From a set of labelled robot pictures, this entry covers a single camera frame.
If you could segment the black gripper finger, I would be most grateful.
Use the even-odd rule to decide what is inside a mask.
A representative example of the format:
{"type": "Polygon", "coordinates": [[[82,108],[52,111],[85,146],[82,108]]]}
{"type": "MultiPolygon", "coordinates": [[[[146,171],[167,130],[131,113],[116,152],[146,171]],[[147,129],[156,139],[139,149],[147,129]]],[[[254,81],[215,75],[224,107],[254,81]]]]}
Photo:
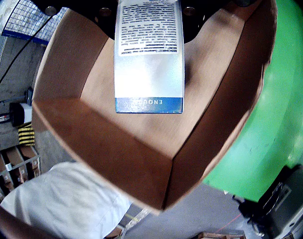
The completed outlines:
{"type": "Polygon", "coordinates": [[[232,2],[239,7],[248,7],[255,0],[183,0],[182,23],[184,43],[192,41],[203,24],[218,10],[232,2]]]}
{"type": "Polygon", "coordinates": [[[45,7],[67,7],[93,21],[111,39],[115,39],[117,0],[45,0],[45,7]]]}

